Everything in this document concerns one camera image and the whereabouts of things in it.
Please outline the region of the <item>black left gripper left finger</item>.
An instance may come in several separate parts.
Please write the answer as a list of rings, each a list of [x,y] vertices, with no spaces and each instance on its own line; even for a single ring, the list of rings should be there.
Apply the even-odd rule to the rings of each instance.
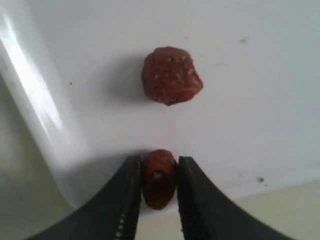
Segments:
[[[32,240],[133,240],[141,206],[141,157],[132,155],[86,204]]]

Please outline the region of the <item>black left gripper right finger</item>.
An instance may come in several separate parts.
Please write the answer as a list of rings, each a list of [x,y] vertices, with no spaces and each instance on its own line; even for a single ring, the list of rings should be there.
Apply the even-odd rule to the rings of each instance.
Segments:
[[[186,240],[287,240],[241,209],[189,156],[178,160],[178,211]]]

